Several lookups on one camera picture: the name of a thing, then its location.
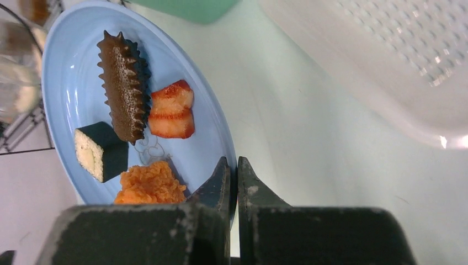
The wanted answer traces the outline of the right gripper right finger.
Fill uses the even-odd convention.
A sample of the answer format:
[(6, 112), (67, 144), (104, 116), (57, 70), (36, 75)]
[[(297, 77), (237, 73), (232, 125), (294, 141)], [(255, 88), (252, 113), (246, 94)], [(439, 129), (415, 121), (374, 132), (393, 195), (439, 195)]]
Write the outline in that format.
[(415, 264), (382, 208), (291, 206), (238, 159), (241, 264)]

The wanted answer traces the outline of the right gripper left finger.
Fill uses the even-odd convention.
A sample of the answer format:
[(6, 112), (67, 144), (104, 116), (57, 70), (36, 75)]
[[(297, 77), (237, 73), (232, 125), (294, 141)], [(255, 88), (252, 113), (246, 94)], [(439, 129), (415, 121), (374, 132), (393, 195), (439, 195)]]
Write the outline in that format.
[(222, 157), (183, 203), (69, 208), (37, 264), (229, 264), (230, 175)]

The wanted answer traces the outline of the black wire rack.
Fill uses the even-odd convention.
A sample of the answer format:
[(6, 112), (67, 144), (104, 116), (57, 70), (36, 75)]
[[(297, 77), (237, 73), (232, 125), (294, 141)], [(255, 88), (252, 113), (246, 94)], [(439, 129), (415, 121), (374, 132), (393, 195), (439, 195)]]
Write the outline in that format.
[[(62, 1), (1, 1), (1, 19), (25, 26), (31, 37), (31, 24), (43, 28), (48, 34), (64, 10)], [(18, 115), (10, 124), (1, 122), (1, 155), (51, 150), (53, 147), (40, 84), (40, 99), (33, 110)]]

